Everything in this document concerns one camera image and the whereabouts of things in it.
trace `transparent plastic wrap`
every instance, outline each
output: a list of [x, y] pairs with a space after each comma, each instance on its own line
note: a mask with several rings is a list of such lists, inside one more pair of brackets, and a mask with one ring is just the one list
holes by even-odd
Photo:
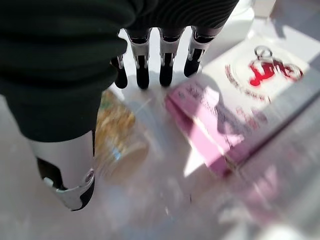
[[130, 175], [148, 153], [143, 131], [135, 114], [112, 91], [104, 91], [95, 130], [96, 173], [107, 179]]

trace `white container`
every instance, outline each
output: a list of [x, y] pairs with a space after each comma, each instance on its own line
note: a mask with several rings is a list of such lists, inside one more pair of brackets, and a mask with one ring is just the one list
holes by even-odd
[[256, 17], [268, 18], [274, 9], [276, 0], [255, 0], [253, 10]]

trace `red logo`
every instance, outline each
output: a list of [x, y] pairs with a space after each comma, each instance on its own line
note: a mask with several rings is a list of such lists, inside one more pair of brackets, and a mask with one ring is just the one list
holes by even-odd
[[266, 46], [257, 46], [254, 49], [254, 54], [257, 59], [249, 64], [249, 68], [254, 73], [254, 77], [250, 78], [249, 82], [254, 87], [258, 87], [262, 81], [272, 78], [276, 72], [293, 82], [303, 76], [299, 67], [294, 64], [284, 64], [281, 60], [274, 58], [272, 51]]
[[[249, 60], [249, 56], [245, 56], [239, 58], [232, 65], [225, 66], [225, 74], [229, 82], [240, 92], [254, 100], [270, 103], [272, 96], [276, 94], [275, 92], [284, 87], [281, 83], [280, 88], [279, 84], [275, 85], [277, 88], [270, 88], [270, 84], [264, 85], [266, 81], [285, 79], [297, 82], [303, 76], [303, 72], [298, 66], [292, 63], [284, 63], [282, 60], [275, 58], [273, 52], [266, 46], [257, 46], [254, 49], [254, 54], [256, 56], [254, 60]], [[249, 65], [245, 63], [245, 59], [250, 61]]]

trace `black fingertip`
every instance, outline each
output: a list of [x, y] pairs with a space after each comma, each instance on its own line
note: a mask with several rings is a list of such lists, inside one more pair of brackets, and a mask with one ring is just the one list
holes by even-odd
[[170, 86], [172, 82], [173, 69], [173, 66], [167, 64], [161, 66], [159, 80], [162, 87], [167, 88]]
[[127, 78], [125, 68], [118, 69], [118, 77], [115, 80], [115, 85], [119, 89], [125, 89], [126, 86], [128, 85], [128, 78]]
[[149, 69], [141, 67], [136, 70], [136, 83], [139, 88], [146, 90], [149, 87]]
[[187, 59], [184, 65], [184, 71], [183, 71], [184, 75], [188, 78], [192, 74], [195, 74], [198, 71], [199, 65], [200, 65], [200, 62], [198, 62], [197, 60]]
[[88, 205], [88, 203], [90, 202], [90, 199], [92, 197], [92, 195], [94, 194], [94, 189], [95, 189], [95, 179], [93, 179], [93, 182], [91, 184], [91, 186], [88, 188], [87, 191], [85, 191], [85, 193], [83, 193], [80, 196], [80, 199], [82, 201], [82, 206], [79, 209], [75, 209], [75, 210], [71, 210], [72, 212], [74, 211], [79, 211], [81, 209], [83, 209], [85, 206]]

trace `black sleeve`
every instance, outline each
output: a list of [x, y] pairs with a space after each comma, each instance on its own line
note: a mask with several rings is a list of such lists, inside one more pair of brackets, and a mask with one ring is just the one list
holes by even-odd
[[0, 94], [20, 131], [39, 142], [79, 137], [96, 125], [101, 92], [127, 49], [121, 28], [156, 0], [1, 0]]

